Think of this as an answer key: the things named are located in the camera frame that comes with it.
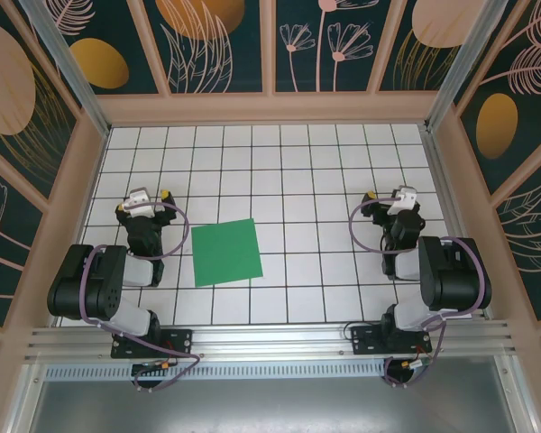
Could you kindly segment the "green square paper sheet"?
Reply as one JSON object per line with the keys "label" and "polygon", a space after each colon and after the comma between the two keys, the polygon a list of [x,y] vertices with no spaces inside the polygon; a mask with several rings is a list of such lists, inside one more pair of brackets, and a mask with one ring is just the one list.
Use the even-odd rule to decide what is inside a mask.
{"label": "green square paper sheet", "polygon": [[191,229],[194,280],[198,287],[263,276],[252,218]]}

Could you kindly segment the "grey metal sheet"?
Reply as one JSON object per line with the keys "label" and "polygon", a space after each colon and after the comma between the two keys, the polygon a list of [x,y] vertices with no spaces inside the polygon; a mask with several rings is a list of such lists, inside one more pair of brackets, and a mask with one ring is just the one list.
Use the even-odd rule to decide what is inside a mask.
{"label": "grey metal sheet", "polygon": [[532,433],[492,381],[399,391],[378,378],[46,382],[15,433]]}

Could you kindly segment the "aluminium side rail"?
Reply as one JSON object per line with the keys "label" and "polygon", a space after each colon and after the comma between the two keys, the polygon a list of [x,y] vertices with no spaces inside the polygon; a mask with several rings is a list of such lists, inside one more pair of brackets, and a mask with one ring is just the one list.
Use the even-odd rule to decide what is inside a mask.
{"label": "aluminium side rail", "polygon": [[419,240],[421,294],[424,303],[444,318],[472,314],[491,303],[491,283],[477,244],[464,233],[457,214],[456,199],[436,140],[421,134],[432,180],[445,217],[447,235],[424,236]]}

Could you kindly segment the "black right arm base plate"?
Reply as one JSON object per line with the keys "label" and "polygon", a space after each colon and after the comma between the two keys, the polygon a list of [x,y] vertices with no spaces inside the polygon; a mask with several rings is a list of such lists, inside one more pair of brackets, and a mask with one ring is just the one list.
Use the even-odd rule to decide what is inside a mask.
{"label": "black right arm base plate", "polygon": [[381,324],[352,327],[351,341],[355,355],[415,355],[418,349],[433,350],[428,333],[384,330]]}

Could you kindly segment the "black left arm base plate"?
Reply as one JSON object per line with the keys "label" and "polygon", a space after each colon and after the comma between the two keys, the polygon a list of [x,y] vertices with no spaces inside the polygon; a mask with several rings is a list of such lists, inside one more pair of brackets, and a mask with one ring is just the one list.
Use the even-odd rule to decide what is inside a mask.
{"label": "black left arm base plate", "polygon": [[[190,329],[162,329],[157,336],[140,336],[140,339],[151,345],[169,351],[189,354],[192,345]],[[172,357],[162,351],[154,350],[147,345],[134,342],[132,339],[113,335],[110,357],[112,359],[154,359]]]}

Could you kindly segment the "aluminium frame post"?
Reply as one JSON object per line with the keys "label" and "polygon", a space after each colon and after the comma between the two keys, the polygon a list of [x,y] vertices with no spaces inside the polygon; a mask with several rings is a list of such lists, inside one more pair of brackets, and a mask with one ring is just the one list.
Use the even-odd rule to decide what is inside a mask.
{"label": "aluminium frame post", "polygon": [[481,9],[472,21],[472,26],[424,120],[426,133],[434,133],[441,124],[464,81],[472,74],[474,66],[479,62],[491,36],[498,34],[497,26],[500,22],[506,22],[504,15],[509,8],[508,4],[512,3],[511,10],[513,10],[517,2],[518,0],[483,0]]}
{"label": "aluminium frame post", "polygon": [[106,139],[110,124],[98,104],[94,91],[71,54],[69,46],[57,29],[55,22],[52,21],[47,7],[41,0],[20,0],[20,4],[35,25],[36,31],[49,53],[57,61],[61,73],[66,77],[96,130]]}

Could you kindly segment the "long aluminium mounting rail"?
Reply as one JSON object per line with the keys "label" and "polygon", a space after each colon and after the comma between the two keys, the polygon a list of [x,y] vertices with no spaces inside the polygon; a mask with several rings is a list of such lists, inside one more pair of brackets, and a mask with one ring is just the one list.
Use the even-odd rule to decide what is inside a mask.
{"label": "long aluminium mounting rail", "polygon": [[[353,349],[342,324],[198,326],[191,353],[205,361],[288,361],[350,359]],[[36,328],[23,350],[28,362],[108,362],[113,339],[96,327]],[[440,354],[445,357],[513,355],[516,347],[503,320],[447,323]]]}

